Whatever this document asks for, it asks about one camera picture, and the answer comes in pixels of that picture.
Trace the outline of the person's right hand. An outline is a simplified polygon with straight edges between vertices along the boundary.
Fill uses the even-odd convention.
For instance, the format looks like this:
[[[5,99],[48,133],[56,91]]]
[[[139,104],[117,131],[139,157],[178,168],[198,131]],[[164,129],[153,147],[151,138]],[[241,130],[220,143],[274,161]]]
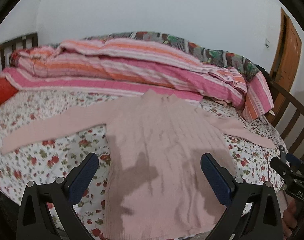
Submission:
[[[296,213],[296,203],[293,199],[288,207],[283,212],[282,226],[283,226],[283,239],[288,239],[292,235],[292,229],[296,228],[297,221],[294,217]]]

